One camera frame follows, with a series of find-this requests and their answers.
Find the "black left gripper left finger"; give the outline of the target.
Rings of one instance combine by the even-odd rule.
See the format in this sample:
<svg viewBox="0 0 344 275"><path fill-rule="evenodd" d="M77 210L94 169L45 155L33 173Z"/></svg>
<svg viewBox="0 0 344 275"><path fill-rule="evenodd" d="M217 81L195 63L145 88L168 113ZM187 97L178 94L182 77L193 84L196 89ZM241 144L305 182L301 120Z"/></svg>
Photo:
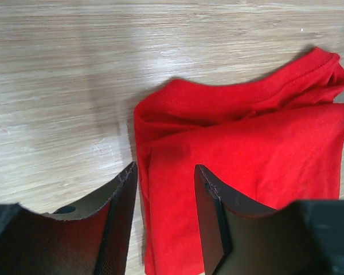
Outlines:
<svg viewBox="0 0 344 275"><path fill-rule="evenodd" d="M53 213L0 204L0 274L124 274L138 168Z"/></svg>

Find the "red t-shirt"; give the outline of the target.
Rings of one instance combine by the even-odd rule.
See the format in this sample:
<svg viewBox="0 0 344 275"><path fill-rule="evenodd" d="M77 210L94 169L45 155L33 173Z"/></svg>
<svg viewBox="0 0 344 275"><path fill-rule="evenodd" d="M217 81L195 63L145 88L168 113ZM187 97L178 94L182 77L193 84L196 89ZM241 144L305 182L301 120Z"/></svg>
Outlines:
<svg viewBox="0 0 344 275"><path fill-rule="evenodd" d="M338 199L344 145L344 68L313 48L259 81L170 81L134 110L146 227L146 274L204 269L194 169L274 209Z"/></svg>

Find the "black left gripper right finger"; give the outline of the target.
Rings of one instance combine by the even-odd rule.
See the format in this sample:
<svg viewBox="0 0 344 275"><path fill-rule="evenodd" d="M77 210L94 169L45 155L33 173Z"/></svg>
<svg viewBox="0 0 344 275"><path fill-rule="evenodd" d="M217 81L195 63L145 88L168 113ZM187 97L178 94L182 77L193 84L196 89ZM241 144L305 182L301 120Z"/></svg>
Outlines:
<svg viewBox="0 0 344 275"><path fill-rule="evenodd" d="M194 172L206 274L344 274L344 200L299 200L275 210Z"/></svg>

